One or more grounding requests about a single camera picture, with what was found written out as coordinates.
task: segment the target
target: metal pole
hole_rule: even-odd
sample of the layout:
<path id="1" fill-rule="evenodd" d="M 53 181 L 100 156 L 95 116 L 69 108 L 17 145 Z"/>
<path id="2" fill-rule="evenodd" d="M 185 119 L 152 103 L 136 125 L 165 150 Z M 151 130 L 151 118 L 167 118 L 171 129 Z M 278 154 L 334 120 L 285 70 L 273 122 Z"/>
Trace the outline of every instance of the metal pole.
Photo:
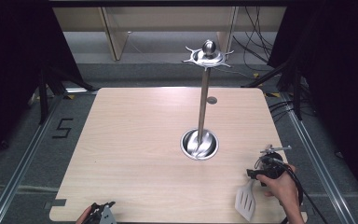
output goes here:
<path id="1" fill-rule="evenodd" d="M 197 142 L 199 146 L 202 143 L 203 125 L 205 121 L 206 99 L 208 97 L 209 76 L 211 74 L 211 68 L 205 68 L 202 74 L 202 87 L 201 87 L 201 99 L 200 99 L 200 117 L 199 117 L 199 132 L 197 136 Z"/>

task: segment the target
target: metal rail on floor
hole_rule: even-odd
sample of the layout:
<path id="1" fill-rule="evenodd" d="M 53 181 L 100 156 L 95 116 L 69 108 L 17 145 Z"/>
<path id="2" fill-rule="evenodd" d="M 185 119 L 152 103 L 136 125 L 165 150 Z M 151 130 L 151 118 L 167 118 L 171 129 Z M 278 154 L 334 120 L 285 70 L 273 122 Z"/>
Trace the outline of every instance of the metal rail on floor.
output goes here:
<path id="1" fill-rule="evenodd" d="M 48 114 L 44 123 L 40 124 L 37 128 L 34 137 L 24 152 L 24 155 L 21 158 L 19 165 L 17 166 L 13 176 L 10 178 L 7 183 L 2 195 L 0 196 L 0 223 L 7 212 L 8 207 L 10 206 L 13 198 L 17 192 L 20 182 L 24 177 L 25 173 L 28 170 L 29 165 L 31 164 L 34 154 L 36 153 L 41 140 L 43 139 L 46 129 L 50 124 L 51 117 L 54 114 L 57 106 L 60 104 L 63 95 L 55 96 L 50 105 L 50 113 Z"/>
<path id="2" fill-rule="evenodd" d="M 289 101 L 289 95 L 286 92 L 281 92 L 281 97 L 283 101 Z M 287 105 L 287 109 L 290 111 L 288 112 L 290 120 L 293 122 L 296 131 L 303 143 L 310 160 L 315 168 L 316 173 L 318 174 L 319 178 L 322 181 L 324 189 L 326 190 L 327 195 L 329 196 L 332 205 L 336 209 L 339 219 L 342 223 L 356 223 L 351 214 L 351 211 L 348 207 L 348 204 L 344 197 L 342 196 L 340 190 L 338 189 L 336 183 L 334 182 L 332 176 L 328 172 L 327 168 L 324 165 L 324 162 L 321 156 L 318 153 L 315 145 L 313 144 L 310 135 L 307 132 L 303 122 L 296 118 L 295 113 L 291 110 L 291 106 Z"/>

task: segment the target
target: human hand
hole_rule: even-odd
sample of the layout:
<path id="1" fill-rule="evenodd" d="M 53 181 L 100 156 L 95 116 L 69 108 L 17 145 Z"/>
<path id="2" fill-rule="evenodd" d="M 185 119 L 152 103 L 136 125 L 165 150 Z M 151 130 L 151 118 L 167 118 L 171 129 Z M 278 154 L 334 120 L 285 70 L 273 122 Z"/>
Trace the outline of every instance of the human hand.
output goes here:
<path id="1" fill-rule="evenodd" d="M 295 166 L 290 164 L 289 166 L 293 172 L 296 171 Z M 277 179 L 271 179 L 265 175 L 257 175 L 256 178 L 270 188 L 270 191 L 264 193 L 265 196 L 275 196 L 280 201 L 290 223 L 304 223 L 300 212 L 296 183 L 287 172 Z"/>
<path id="2" fill-rule="evenodd" d="M 77 219 L 76 224 L 82 224 L 84 220 L 86 220 L 90 212 L 91 212 L 91 206 L 89 206 L 88 208 L 86 208 L 86 210 L 84 210 L 83 214 Z"/>

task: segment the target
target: black tape mark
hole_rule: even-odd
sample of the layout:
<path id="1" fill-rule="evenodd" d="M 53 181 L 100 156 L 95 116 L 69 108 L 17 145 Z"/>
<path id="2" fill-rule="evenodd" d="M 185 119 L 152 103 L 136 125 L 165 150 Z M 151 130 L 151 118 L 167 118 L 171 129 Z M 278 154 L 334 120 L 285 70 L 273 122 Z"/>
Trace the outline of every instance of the black tape mark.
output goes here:
<path id="1" fill-rule="evenodd" d="M 62 122 L 65 120 L 74 120 L 74 119 L 61 119 L 60 123 L 58 124 L 57 130 L 66 130 L 66 134 L 64 136 L 55 135 L 55 136 L 53 136 L 53 138 L 67 138 L 68 137 L 68 134 L 69 134 L 69 132 L 71 132 L 72 128 L 62 128 L 61 127 Z"/>

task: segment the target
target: spatula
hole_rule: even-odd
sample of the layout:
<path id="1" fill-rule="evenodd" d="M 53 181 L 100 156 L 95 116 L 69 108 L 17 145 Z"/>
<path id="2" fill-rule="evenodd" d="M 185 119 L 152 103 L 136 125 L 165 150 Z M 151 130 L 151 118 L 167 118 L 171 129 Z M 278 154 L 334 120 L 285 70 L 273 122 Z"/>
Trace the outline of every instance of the spatula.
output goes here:
<path id="1" fill-rule="evenodd" d="M 245 186 L 238 189 L 235 197 L 235 209 L 249 222 L 255 211 L 255 197 L 252 193 L 254 182 L 254 179 L 250 179 Z"/>

